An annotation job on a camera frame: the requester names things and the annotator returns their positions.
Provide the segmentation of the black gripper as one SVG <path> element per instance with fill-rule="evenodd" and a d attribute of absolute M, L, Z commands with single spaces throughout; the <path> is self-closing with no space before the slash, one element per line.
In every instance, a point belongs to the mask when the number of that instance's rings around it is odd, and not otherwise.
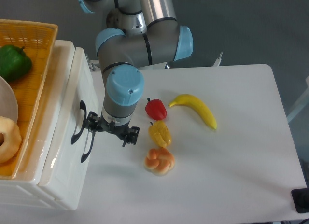
<path fill-rule="evenodd" d="M 135 145 L 137 143 L 140 131 L 140 128 L 137 126 L 128 127 L 129 123 L 128 121 L 120 125 L 115 121 L 108 122 L 103 116 L 98 117 L 95 112 L 90 111 L 83 120 L 83 128 L 91 132 L 92 137 L 94 137 L 97 132 L 108 132 L 109 134 L 116 135 L 123 140 L 122 147 L 125 147 L 126 144 Z"/>

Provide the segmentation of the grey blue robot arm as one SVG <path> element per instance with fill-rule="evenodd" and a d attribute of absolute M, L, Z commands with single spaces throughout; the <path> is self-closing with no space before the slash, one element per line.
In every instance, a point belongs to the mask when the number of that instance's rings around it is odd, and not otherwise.
<path fill-rule="evenodd" d="M 107 132 L 124 144 L 135 144 L 140 129 L 129 126 L 143 94 L 139 69 L 189 57 L 194 48 L 190 29 L 177 22 L 172 0 L 78 0 L 84 12 L 117 9 L 125 17 L 141 19 L 126 28 L 120 24 L 101 31 L 95 40 L 105 96 L 100 115 L 86 112 L 83 129 L 92 135 Z"/>

